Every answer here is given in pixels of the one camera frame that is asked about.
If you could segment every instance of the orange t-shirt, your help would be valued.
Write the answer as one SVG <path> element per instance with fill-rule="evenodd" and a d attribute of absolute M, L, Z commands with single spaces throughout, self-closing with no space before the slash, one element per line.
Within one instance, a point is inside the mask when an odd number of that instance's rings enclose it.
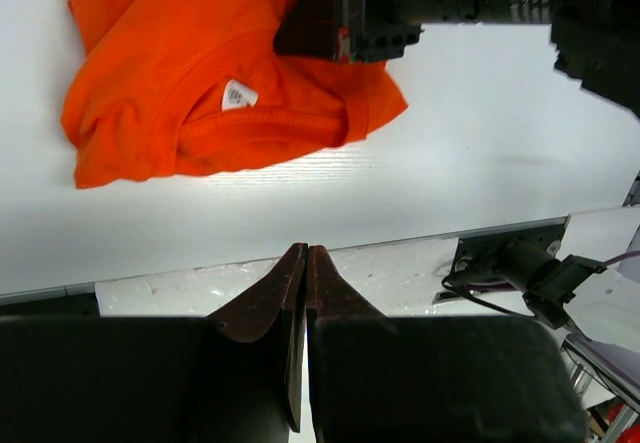
<path fill-rule="evenodd" d="M 70 0 L 87 60 L 62 126 L 76 185 L 263 168 L 338 147 L 406 104 L 383 64 L 279 57 L 296 0 Z M 222 110 L 235 80 L 253 106 Z"/>

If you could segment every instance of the clothing label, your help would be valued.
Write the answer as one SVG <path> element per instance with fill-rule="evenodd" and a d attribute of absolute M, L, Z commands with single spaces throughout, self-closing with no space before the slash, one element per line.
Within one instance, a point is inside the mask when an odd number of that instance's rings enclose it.
<path fill-rule="evenodd" d="M 222 111 L 253 106 L 258 101 L 258 93 L 239 81 L 229 80 L 222 95 Z"/>

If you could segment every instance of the purple cable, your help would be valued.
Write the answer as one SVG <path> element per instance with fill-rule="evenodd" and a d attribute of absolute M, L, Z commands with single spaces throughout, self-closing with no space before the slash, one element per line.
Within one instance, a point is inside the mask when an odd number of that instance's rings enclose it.
<path fill-rule="evenodd" d="M 610 260 L 605 261 L 604 264 L 605 266 L 612 266 L 612 265 L 615 265 L 616 263 L 620 263 L 621 261 L 628 260 L 629 258 L 635 258 L 637 256 L 640 256 L 640 250 L 627 251 L 626 253 L 623 253 L 618 256 L 614 256 Z"/>

